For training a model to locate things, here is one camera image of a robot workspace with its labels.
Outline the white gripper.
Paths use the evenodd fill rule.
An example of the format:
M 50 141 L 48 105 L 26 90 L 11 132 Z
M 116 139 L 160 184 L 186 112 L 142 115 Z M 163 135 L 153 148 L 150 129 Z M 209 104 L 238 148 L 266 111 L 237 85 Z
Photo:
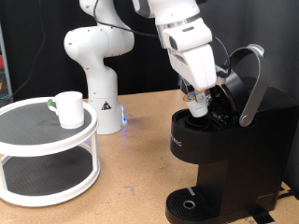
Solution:
M 194 89 L 204 91 L 216 85 L 214 55 L 208 44 L 182 52 L 168 51 L 168 56 L 173 69 L 183 77 L 181 90 L 184 93 Z M 204 92 L 196 93 L 195 96 L 198 103 L 206 101 Z

